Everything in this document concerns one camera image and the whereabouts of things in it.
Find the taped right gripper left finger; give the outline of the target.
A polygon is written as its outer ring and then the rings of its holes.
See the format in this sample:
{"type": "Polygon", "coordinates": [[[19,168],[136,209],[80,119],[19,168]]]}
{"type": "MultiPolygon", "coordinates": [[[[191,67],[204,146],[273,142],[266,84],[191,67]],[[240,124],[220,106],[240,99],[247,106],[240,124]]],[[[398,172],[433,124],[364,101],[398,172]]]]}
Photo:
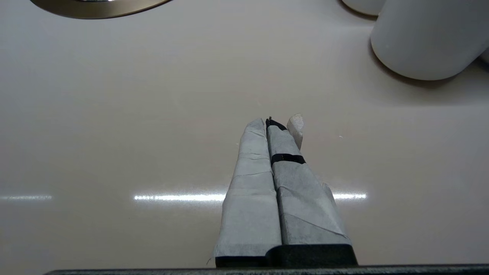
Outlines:
{"type": "Polygon", "coordinates": [[[213,257],[217,267],[264,267],[266,254],[280,246],[281,229],[264,122],[245,127],[237,162],[222,203],[213,257]]]}

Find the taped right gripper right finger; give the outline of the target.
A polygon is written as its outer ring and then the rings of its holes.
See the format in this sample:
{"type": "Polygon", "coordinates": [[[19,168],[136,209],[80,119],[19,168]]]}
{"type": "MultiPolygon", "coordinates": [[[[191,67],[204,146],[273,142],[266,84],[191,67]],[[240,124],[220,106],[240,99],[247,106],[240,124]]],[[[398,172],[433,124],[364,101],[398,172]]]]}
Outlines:
{"type": "Polygon", "coordinates": [[[267,252],[274,267],[356,266],[337,204],[304,160],[288,129],[266,120],[282,244],[267,252]]]}

